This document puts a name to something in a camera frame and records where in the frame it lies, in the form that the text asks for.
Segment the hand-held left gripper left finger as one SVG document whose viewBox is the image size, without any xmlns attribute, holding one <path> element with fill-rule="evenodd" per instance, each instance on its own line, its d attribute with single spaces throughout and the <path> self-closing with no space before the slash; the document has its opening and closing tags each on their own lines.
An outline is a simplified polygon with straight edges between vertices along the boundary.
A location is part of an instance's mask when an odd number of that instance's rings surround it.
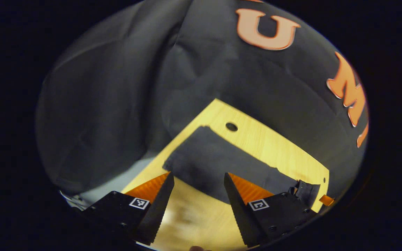
<svg viewBox="0 0 402 251">
<path fill-rule="evenodd" d="M 117 240 L 151 245 L 161 226 L 173 188 L 174 176 L 167 172 L 129 192 L 109 192 L 80 214 Z"/>
</svg>

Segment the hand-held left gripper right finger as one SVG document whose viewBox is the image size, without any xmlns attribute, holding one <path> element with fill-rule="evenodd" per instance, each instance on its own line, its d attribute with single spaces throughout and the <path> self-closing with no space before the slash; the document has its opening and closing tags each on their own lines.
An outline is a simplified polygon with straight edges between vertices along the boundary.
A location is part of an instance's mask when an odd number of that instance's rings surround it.
<svg viewBox="0 0 402 251">
<path fill-rule="evenodd" d="M 225 173 L 224 187 L 249 248 L 286 238 L 317 215 L 290 192 L 273 194 L 232 173 Z"/>
</svg>

